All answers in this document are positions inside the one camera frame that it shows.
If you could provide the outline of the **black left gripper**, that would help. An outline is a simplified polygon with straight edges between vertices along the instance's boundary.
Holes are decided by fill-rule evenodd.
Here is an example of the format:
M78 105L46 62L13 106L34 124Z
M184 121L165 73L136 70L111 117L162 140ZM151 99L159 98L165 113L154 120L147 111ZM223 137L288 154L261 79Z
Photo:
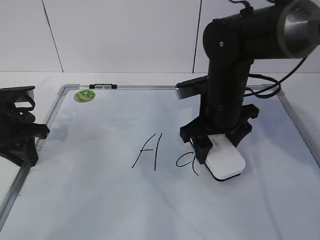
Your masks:
M18 167L24 162L34 167L39 160L35 138L45 140L49 135L46 124L35 123L31 113L36 103L0 101L0 156Z

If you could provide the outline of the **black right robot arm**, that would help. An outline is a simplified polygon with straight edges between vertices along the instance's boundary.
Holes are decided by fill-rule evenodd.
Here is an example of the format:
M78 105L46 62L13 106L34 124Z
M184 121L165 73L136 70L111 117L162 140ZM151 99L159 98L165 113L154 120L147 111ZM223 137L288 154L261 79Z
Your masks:
M213 148L211 135L224 135L233 146L252 131L249 119L259 109L243 103L255 60L300 59L320 44L320 8L311 0L275 0L254 9L247 1L238 14L216 18L204 29L202 43L208 73L176 85L180 99L200 96L199 115L179 130L191 142L200 164Z

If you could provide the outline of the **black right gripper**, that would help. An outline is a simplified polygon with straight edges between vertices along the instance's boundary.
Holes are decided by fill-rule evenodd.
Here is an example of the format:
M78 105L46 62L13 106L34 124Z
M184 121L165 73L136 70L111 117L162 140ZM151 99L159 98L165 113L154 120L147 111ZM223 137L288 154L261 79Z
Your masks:
M255 105L243 105L240 107L240 115L238 120L236 120L235 126L224 127L215 125L212 120L205 117L204 113L200 113L190 123L182 126L179 134L183 142L192 142L195 156L198 162L203 165L206 162L209 151L213 147L209 136L225 135L236 148L252 131L252 126L248 120L257 118L258 114L259 109Z

